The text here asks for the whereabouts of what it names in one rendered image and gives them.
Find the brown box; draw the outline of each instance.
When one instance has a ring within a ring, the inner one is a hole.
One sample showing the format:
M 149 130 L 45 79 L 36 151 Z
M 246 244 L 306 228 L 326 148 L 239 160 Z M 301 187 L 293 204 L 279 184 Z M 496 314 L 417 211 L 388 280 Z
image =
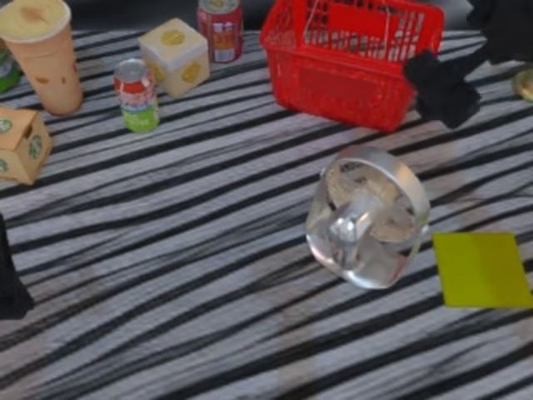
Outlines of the brown box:
M 32 185 L 51 151 L 39 112 L 0 107 L 0 179 Z

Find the soda can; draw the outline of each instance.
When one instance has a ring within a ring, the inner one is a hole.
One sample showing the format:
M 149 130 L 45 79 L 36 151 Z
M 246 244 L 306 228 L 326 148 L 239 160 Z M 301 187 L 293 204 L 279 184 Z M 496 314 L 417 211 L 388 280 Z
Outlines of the soda can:
M 239 0 L 200 0 L 198 27 L 209 42 L 214 63 L 232 63 L 244 47 L 242 7 Z
M 129 130 L 144 133 L 159 125 L 156 83 L 143 60 L 130 58 L 119 63 L 114 86 Z
M 0 93 L 7 92 L 18 85 L 20 72 L 6 44 L 0 39 Z
M 533 69 L 517 73 L 513 79 L 513 88 L 521 98 L 533 103 Z

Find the black object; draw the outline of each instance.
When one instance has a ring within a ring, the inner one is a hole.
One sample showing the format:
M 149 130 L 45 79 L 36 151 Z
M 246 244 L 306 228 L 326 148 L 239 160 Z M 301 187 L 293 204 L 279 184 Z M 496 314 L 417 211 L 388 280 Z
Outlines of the black object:
M 486 37 L 489 61 L 533 61 L 533 0 L 469 0 L 466 18 Z
M 481 96 L 465 81 L 488 58 L 487 46 L 464 57 L 441 62 L 425 51 L 404 67 L 406 79 L 416 88 L 416 110 L 426 120 L 440 120 L 457 128 L 480 110 Z
M 6 225 L 0 214 L 0 320 L 22 319 L 34 305 L 13 265 Z

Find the striped tablecloth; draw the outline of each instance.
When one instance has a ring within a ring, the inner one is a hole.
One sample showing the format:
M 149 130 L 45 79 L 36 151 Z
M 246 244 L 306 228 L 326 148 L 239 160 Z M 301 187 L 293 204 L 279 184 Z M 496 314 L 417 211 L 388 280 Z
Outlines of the striped tablecloth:
M 112 70 L 137 32 L 79 32 L 87 99 L 47 117 L 55 148 L 34 187 L 0 186 L 15 262 L 37 308 L 0 322 L 2 400 L 533 398 L 533 311 L 443 306 L 431 243 L 391 290 L 314 262 L 303 223 L 344 147 L 401 157 L 438 231 L 512 231 L 533 268 L 533 108 L 520 67 L 472 79 L 483 109 L 450 132 L 414 112 L 397 134 L 278 107 L 257 34 L 240 62 L 131 134 Z M 481 41 L 450 32 L 449 57 Z M 0 97 L 38 107 L 24 83 Z

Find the iced coffee cup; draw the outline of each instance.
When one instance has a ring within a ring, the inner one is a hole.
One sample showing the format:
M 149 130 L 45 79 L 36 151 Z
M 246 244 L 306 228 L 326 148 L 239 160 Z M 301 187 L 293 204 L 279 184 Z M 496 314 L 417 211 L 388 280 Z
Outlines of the iced coffee cup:
M 70 20 L 62 0 L 15 0 L 0 8 L 0 38 L 54 115 L 73 113 L 83 100 Z

